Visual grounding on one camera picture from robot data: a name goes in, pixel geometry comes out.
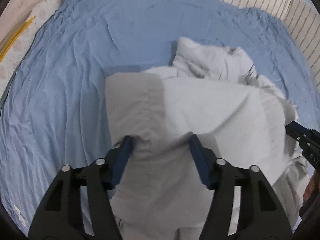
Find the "person's right hand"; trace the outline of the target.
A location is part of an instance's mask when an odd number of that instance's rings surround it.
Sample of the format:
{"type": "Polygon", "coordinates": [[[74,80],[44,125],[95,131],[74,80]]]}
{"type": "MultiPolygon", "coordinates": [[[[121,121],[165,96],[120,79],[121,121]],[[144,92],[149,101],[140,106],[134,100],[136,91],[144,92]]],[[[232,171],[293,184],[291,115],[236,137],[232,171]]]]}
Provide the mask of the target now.
{"type": "Polygon", "coordinates": [[[303,205],[299,211],[300,218],[302,220],[306,220],[307,217],[317,207],[318,203],[319,203],[319,173],[315,171],[303,194],[303,205]]]}

